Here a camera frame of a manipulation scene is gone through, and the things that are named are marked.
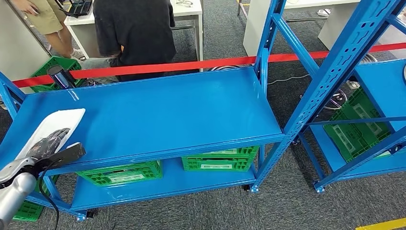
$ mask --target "person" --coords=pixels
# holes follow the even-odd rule
[[[81,59],[80,50],[72,47],[72,35],[64,24],[66,15],[55,0],[11,0],[25,13],[31,24],[43,34],[51,47],[65,58]]]
[[[170,63],[176,54],[170,27],[175,26],[169,0],[96,0],[93,14],[99,53],[84,69]],[[163,72],[117,76],[132,81]]]

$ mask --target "shelf board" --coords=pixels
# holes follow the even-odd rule
[[[284,137],[252,67],[27,95],[0,145],[12,161],[40,122],[85,108],[66,146],[86,155],[47,175],[274,143]]]
[[[333,141],[324,131],[323,126],[310,126],[310,130],[315,136],[328,165],[332,171],[336,171],[346,164]],[[351,178],[377,175],[382,173],[392,173],[406,170],[406,154],[404,152],[394,154],[389,157],[381,157],[370,160],[360,167],[350,171],[342,176],[339,180],[347,180]]]
[[[342,158],[337,147],[324,131],[323,126],[310,126],[310,130],[313,132],[316,142],[318,143],[330,169],[334,172],[344,166],[346,164],[344,158]]]
[[[111,187],[93,185],[78,176],[72,202],[73,210],[125,204],[199,191],[251,184],[253,169],[247,172],[184,171],[180,158],[162,161],[163,178]]]
[[[406,59],[361,64],[356,67],[357,79],[382,116],[406,115],[406,82],[403,69]],[[395,131],[406,121],[390,122]]]

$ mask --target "yellow floor tape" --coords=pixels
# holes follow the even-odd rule
[[[243,6],[249,6],[249,3],[245,3],[245,4],[242,4]]]
[[[406,218],[358,227],[355,230],[393,230],[406,227]]]

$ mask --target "green plastic crate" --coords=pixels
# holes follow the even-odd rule
[[[360,88],[330,120],[374,117],[379,117],[379,113],[363,89]],[[324,129],[346,162],[350,162],[390,135],[388,126],[383,122],[325,125]],[[390,156],[390,154],[383,153],[376,158],[385,156]]]
[[[56,182],[57,178],[58,176],[55,175],[52,177],[52,180]],[[49,195],[49,191],[45,183],[42,184],[42,189],[47,195]],[[35,191],[40,192],[38,182],[35,186]],[[39,216],[41,215],[42,209],[44,209],[44,206],[42,205],[38,205],[30,201],[24,201],[24,203],[18,209],[17,213],[14,215],[13,220],[32,221],[32,222],[37,221]]]
[[[162,165],[160,161],[147,161],[76,173],[95,185],[107,186],[162,178]]]
[[[182,157],[183,168],[190,170],[247,171],[259,146],[209,152]]]
[[[38,77],[41,75],[46,75],[46,71],[54,65],[60,65],[65,70],[82,69],[80,64],[74,59],[52,56],[39,70],[37,70],[33,75],[31,75],[31,77],[33,78],[33,77]],[[85,81],[84,79],[78,79],[75,81],[75,85],[80,86],[84,81]],[[47,85],[32,86],[31,89],[34,92],[46,92],[46,91],[59,90],[60,88],[55,83],[52,83],[52,84],[47,84]]]
[[[381,117],[362,88],[357,89],[352,94],[347,103],[344,104],[341,111],[349,119]],[[368,133],[373,134],[379,140],[382,140],[390,135],[390,130],[386,122],[356,123],[355,125],[361,131],[364,131],[366,128],[368,128],[370,131],[372,131],[372,133]]]

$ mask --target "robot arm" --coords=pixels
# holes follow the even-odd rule
[[[7,229],[25,198],[35,189],[40,172],[46,168],[59,168],[85,154],[82,144],[75,143],[57,153],[41,152],[7,164],[0,171],[0,230]]]
[[[0,230],[5,230],[25,198],[35,189],[34,159],[10,162],[0,171]]]

